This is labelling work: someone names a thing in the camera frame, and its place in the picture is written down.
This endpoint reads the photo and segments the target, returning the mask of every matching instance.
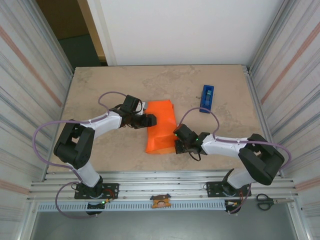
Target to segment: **black mounting plate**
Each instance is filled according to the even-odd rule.
[[[242,191],[243,197],[245,197],[248,193],[249,184],[244,185],[238,191],[236,191],[233,195],[228,195],[222,187],[221,181],[208,181],[206,184],[206,193],[208,194],[208,198],[224,198],[224,197],[240,197],[240,191]]]
[[[114,197],[110,195],[109,191],[106,191],[105,189],[110,189]],[[103,183],[102,184],[102,193],[99,197],[92,198],[86,194],[85,191],[83,191],[83,188],[81,188],[81,184],[77,184],[75,188],[75,194],[74,199],[117,199],[119,194],[119,183]]]

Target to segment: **beige marble table surface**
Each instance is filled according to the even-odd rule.
[[[214,86],[212,111],[220,120],[218,136],[243,138],[261,134],[251,95],[241,65],[174,65],[77,67],[71,83],[63,120],[88,120],[105,113],[97,104],[101,94],[119,91],[144,102],[170,99],[176,121],[193,107],[199,107],[204,85]],[[110,108],[124,97],[106,95],[102,103]],[[212,132],[217,123],[211,114],[194,110],[184,123],[196,133]],[[95,139],[90,161],[96,171],[215,170],[242,166],[240,160],[203,156],[200,162],[185,154],[147,154],[147,129],[116,129]],[[61,163],[52,156],[53,163]],[[48,172],[67,169],[50,166]]]

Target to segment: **scissors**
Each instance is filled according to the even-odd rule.
[[[256,196],[256,200],[258,201],[258,204],[257,204],[258,208],[263,211],[269,210],[275,204],[286,204],[286,203],[291,203],[295,201],[293,199],[283,199],[283,198],[273,199],[263,193],[258,194]]]

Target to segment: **black scissors handle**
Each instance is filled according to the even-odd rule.
[[[258,201],[258,208],[263,211],[269,210],[275,204],[274,200],[264,193],[258,194],[256,200]]]

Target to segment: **doorway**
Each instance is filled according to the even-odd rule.
[[[36,2],[73,69],[107,66],[98,34],[93,39],[97,31],[86,0]]]

